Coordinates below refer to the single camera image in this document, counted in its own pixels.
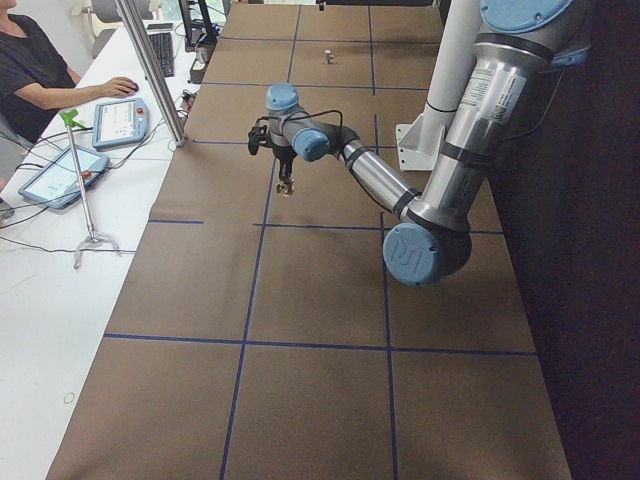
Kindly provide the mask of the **person's hand on mouse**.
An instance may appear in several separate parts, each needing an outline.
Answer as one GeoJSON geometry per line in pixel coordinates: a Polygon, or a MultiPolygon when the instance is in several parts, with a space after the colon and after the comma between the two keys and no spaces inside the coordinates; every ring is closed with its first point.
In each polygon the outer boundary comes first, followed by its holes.
{"type": "Polygon", "coordinates": [[[138,84],[127,77],[114,77],[101,85],[101,95],[110,98],[129,97],[138,90],[138,84]]]}

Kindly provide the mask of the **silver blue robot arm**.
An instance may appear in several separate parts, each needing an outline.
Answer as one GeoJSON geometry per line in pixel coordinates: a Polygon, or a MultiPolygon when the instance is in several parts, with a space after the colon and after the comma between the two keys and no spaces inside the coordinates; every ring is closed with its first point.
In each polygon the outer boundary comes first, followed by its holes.
{"type": "Polygon", "coordinates": [[[424,111],[398,145],[431,172],[423,190],[405,181],[344,124],[300,105],[288,83],[272,85],[248,149],[272,150],[278,189],[290,194],[295,158],[334,156],[398,224],[383,243],[389,272],[422,286],[460,270],[471,253],[468,213],[521,95],[542,72],[583,62],[590,1],[454,1],[450,4],[424,111]]]}

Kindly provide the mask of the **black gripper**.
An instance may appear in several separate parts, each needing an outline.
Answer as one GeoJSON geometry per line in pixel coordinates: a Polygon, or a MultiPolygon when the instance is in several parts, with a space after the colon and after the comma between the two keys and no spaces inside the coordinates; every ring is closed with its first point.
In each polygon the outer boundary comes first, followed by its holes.
{"type": "Polygon", "coordinates": [[[275,147],[274,156],[279,161],[278,186],[293,185],[293,161],[297,156],[292,147],[275,147]]]}

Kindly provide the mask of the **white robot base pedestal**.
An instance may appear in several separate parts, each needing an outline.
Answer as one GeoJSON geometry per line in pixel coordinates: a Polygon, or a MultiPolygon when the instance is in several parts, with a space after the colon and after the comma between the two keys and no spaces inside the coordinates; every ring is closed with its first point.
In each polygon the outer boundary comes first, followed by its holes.
{"type": "Polygon", "coordinates": [[[396,126],[401,170],[434,168],[476,65],[474,43],[480,27],[478,0],[450,2],[424,110],[413,123],[396,126]]]}

